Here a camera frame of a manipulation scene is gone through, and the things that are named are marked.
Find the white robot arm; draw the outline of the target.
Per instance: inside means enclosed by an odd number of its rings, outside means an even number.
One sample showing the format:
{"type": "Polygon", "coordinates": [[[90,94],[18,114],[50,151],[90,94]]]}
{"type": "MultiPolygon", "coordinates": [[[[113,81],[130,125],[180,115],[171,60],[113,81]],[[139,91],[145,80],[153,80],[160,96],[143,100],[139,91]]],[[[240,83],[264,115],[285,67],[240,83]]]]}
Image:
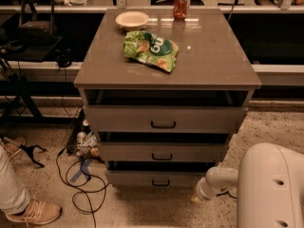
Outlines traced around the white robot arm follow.
{"type": "Polygon", "coordinates": [[[237,189],[237,228],[304,228],[304,155],[273,143],[250,147],[238,169],[212,167],[193,200],[237,189]]]}

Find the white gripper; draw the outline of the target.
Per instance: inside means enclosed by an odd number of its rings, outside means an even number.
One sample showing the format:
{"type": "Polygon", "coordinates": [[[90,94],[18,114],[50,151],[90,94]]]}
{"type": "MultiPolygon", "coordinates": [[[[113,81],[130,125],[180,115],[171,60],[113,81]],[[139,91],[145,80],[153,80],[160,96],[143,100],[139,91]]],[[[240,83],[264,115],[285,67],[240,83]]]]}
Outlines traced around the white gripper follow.
{"type": "Polygon", "coordinates": [[[213,188],[206,178],[202,178],[198,181],[194,194],[191,197],[191,201],[202,204],[204,200],[211,200],[219,193],[218,189],[213,188]]]}

